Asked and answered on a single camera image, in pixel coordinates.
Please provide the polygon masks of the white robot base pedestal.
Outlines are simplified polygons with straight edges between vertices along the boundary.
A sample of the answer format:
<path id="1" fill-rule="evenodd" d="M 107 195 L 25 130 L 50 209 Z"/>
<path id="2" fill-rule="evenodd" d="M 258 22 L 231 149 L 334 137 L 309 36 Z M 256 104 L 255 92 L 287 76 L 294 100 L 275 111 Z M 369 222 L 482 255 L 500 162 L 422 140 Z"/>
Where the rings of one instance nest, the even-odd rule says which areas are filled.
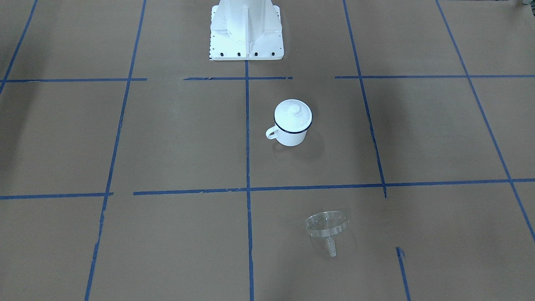
<path id="1" fill-rule="evenodd" d="M 283 27 L 271 0 L 221 0 L 211 8 L 209 59 L 281 60 Z"/>

